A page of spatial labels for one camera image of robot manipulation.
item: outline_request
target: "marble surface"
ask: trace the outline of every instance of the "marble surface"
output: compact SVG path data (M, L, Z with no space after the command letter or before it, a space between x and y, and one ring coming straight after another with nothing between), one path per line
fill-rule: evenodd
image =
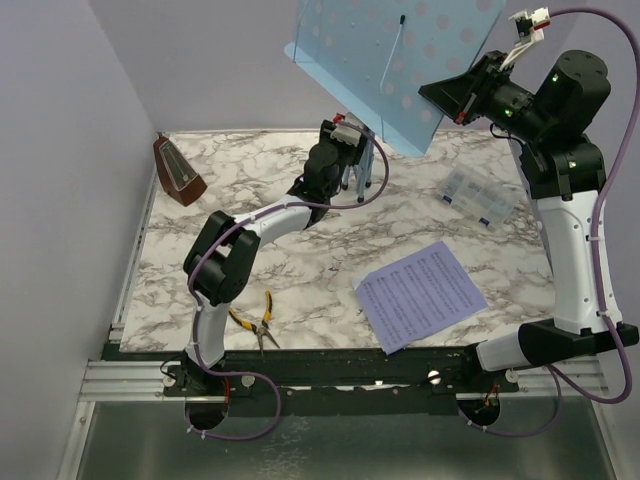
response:
M172 135L209 188L187 208L158 189L126 315L123 351L184 348L193 302L182 262L205 220L218 209L240 214L281 198L316 138L315 131ZM391 180L382 197L362 209L329 212L313 228L262 249L249 285L233 306L257 320L265 308L264 291L271 290L272 332L285 349L377 347L351 278L444 240L489 309L412 346L465 345L550 315L551 272L524 191L512 216L495 232L436 196L438 183L458 162L520 186L507 142L484 132L439 132L425 158L391 154L390 159ZM377 159L370 192L381 178ZM353 203L355 197L349 189L333 203ZM233 322L227 323L225 345L228 350L257 348L255 336Z

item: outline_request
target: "gray wall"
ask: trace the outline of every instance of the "gray wall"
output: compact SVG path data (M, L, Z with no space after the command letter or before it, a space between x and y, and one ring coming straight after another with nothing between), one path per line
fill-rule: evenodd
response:
M640 6L637 0L592 0L591 6L607 9L625 19L640 36ZM599 145L611 165L615 157L627 119L635 89L635 68L631 49L622 33L616 27L591 15L581 15L576 27L564 44L564 49L579 48L599 55L609 67L612 93L606 104L589 128L591 140ZM616 299L624 314L625 321L640 325L640 212L638 186L640 185L640 134L636 129L629 147L627 161L621 170L616 185L606 206L605 226L609 263L616 291ZM640 347L628 349L636 377L632 397L622 405L614 407L621 453L635 468L635 475L624 478L640 478ZM612 393L621 391L623 381L620 361L615 353L603 356L603 366Z
M283 53L296 0L89 2L158 130L317 127L341 110ZM487 48L510 49L515 33L507 17L539 6L509 0ZM536 65L555 60L573 21L559 22L514 78L537 87L543 72Z
M104 340L154 134L86 0L0 20L0 478L55 478Z

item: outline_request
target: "metal floor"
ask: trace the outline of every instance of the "metal floor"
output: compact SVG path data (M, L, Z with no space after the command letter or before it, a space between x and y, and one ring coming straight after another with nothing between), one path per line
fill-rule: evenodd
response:
M502 401L496 426L545 423L550 398ZM591 403L566 398L559 424L529 439L504 439L458 417L380 415L285 417L266 437L243 443L186 433L181 402L98 403L82 457L83 480L608 480L613 470ZM264 419L228 419L248 433Z

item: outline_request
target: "pliers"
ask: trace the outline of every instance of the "pliers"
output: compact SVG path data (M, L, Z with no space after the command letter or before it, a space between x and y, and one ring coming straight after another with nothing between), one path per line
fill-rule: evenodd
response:
M267 290L265 292L265 296L267 297L267 310L264 312L264 315L262 316L262 322L260 322L260 325L255 325L251 322L243 320L238 316L238 314L233 308L229 309L229 316L231 316L234 322L236 322L242 328L246 330L250 330L256 334L256 336L258 337L258 345L260 346L260 353L262 354L263 357L264 357L264 341L262 339L263 337L267 337L269 340L271 340L271 342L276 347L280 348L280 345L278 345L278 342L276 342L275 338L273 338L273 335L271 335L271 332L269 331L269 320L271 320L271 312L273 311L273 301L271 299L271 292Z

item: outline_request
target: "wooden metronome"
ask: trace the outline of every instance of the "wooden metronome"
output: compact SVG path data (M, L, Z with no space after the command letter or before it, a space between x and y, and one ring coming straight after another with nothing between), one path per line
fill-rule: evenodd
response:
M160 184L171 198L185 207L200 198L207 184L175 144L162 133L158 134L158 140L153 144L153 154Z

